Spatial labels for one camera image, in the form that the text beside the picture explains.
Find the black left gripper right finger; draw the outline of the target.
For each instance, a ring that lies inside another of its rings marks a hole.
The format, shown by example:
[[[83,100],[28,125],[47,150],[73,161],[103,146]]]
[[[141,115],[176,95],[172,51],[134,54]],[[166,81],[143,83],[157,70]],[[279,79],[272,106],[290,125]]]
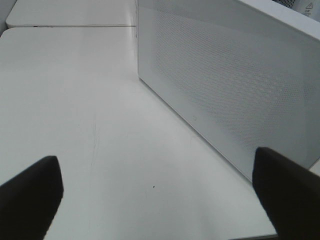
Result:
[[[320,177],[268,147],[255,151],[252,186],[280,240],[320,238]]]

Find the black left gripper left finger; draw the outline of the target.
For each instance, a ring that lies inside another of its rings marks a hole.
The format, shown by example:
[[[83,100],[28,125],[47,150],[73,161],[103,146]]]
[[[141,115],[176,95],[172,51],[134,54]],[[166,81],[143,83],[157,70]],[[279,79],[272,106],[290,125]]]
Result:
[[[38,160],[0,186],[0,238],[42,240],[64,195],[56,156]]]

